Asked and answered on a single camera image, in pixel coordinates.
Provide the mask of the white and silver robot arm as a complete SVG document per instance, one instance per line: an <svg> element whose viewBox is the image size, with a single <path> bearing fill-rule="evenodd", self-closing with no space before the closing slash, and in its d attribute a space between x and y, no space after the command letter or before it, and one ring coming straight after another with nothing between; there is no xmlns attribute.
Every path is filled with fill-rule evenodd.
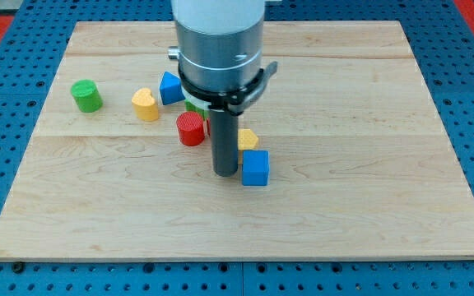
<svg viewBox="0 0 474 296"><path fill-rule="evenodd" d="M238 169L239 116L257 100L277 72L261 66L263 0L172 0L183 94L207 111L214 172L229 177Z"/></svg>

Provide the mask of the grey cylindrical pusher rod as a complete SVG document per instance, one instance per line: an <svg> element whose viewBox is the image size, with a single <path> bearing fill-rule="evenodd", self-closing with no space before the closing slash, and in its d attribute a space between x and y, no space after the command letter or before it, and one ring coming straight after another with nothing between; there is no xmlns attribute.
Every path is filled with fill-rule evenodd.
<svg viewBox="0 0 474 296"><path fill-rule="evenodd" d="M211 110L209 119L213 170L222 177L233 176L238 170L238 118Z"/></svg>

